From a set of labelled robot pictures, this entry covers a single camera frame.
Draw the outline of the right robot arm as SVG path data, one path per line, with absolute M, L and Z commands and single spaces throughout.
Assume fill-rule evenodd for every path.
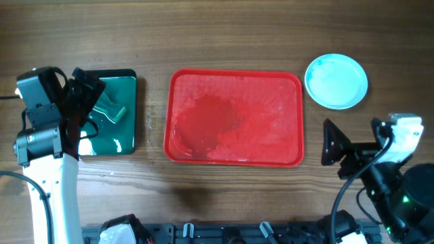
M 354 143 L 330 120 L 323 122 L 323 166 L 339 163 L 344 180 L 326 219 L 329 243 L 348 243 L 355 231 L 343 222 L 338 206 L 359 179 L 371 200 L 379 224 L 395 243 L 433 242 L 433 164 L 401 168 L 413 157 L 424 127 L 421 117 L 391 113 L 386 121 L 371 121 L 374 142 Z

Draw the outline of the green dish sponge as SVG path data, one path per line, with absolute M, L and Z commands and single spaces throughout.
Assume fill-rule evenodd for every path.
M 93 110 L 97 113 L 104 115 L 111 123 L 118 123 L 125 113 L 127 108 L 113 102 L 104 92 L 100 95 L 97 103 L 94 105 Z

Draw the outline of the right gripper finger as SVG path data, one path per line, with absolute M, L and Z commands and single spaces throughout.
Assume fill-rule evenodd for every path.
M 387 139 L 390 137 L 390 125 L 387 122 L 374 117 L 371 120 L 371 127 L 376 143 L 386 144 Z
M 351 141 L 330 119 L 326 119 L 323 122 L 321 164 L 323 166 L 333 165 L 339 162 L 351 149 Z

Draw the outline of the light blue plate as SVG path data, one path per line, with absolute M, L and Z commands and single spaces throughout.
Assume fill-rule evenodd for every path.
M 308 65 L 304 86 L 319 105 L 345 110 L 365 98 L 369 82 L 366 72 L 354 59 L 343 54 L 325 54 Z

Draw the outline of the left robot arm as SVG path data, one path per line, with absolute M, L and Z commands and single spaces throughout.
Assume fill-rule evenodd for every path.
M 46 66 L 17 78 L 25 103 L 14 153 L 31 194 L 36 243 L 82 243 L 77 200 L 82 156 L 124 155 L 136 145 L 138 80 L 131 69 Z

